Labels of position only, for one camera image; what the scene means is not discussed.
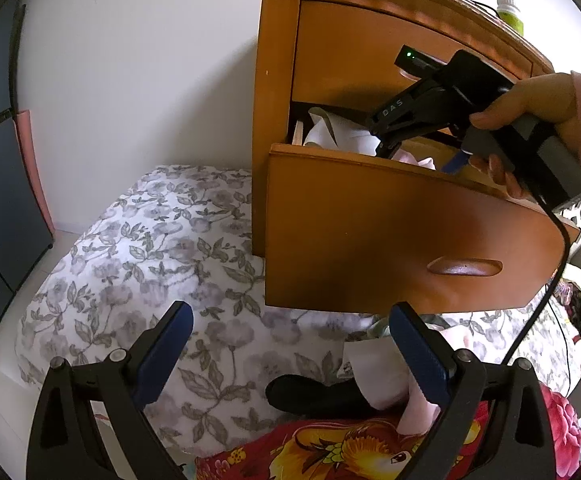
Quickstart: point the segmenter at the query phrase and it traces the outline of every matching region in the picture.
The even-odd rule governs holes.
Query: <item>bottle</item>
[[[524,24],[520,16],[520,9],[513,0],[497,0],[497,14],[517,34],[524,35]]]

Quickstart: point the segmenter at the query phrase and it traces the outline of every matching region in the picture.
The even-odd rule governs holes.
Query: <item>drawer handle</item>
[[[502,272],[503,267],[498,260],[450,258],[448,256],[440,256],[426,266],[433,274],[447,276],[494,276]]]

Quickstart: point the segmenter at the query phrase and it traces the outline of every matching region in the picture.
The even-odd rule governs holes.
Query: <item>blue gripper pad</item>
[[[132,355],[138,347],[139,357],[147,350],[145,358],[137,367],[136,385],[132,393],[133,403],[138,410],[141,411],[145,405],[155,402],[161,394],[177,359],[186,346],[192,332],[192,325],[190,305],[184,301],[175,301],[157,326],[146,330],[130,348]],[[145,349],[146,340],[150,341],[148,349]]]
[[[446,407],[451,398],[449,380],[456,370],[453,349],[446,339],[430,330],[405,302],[391,309],[389,329],[426,400]]]

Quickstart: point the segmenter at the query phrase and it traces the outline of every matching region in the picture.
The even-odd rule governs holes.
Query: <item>human hand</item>
[[[498,130],[522,114],[530,113],[543,121],[555,124],[557,134],[568,150],[577,155],[581,126],[577,119],[575,87],[570,74],[547,74],[518,81],[510,91],[497,98],[483,112],[472,114],[471,123],[482,130]],[[469,163],[487,174],[498,186],[506,186],[512,198],[529,198],[497,155],[488,160],[472,155]]]

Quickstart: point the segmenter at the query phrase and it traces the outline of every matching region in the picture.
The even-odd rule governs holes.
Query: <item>floral bedspread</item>
[[[250,442],[285,420],[264,397],[270,380],[286,373],[337,380],[343,341],[365,336],[376,319],[264,304],[264,261],[251,254],[250,190],[242,170],[160,166],[142,177],[75,243],[24,312],[15,341],[22,379],[40,388],[57,355],[79,365],[127,349],[184,300],[194,332],[159,400],[145,409],[167,446],[208,456]],[[478,357],[496,362],[531,311],[426,320],[468,326]],[[520,354],[564,392],[558,334],[548,310]]]

